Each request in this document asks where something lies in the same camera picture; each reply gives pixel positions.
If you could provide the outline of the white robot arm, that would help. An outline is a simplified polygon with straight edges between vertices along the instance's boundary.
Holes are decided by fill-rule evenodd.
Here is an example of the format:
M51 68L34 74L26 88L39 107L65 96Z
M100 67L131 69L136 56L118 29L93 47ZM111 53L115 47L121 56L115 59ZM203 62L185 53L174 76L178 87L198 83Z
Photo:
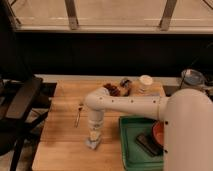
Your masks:
M137 114L164 123L163 171L213 171L213 101L195 89L173 95L113 97L104 87L85 97L89 128L103 125L104 112Z

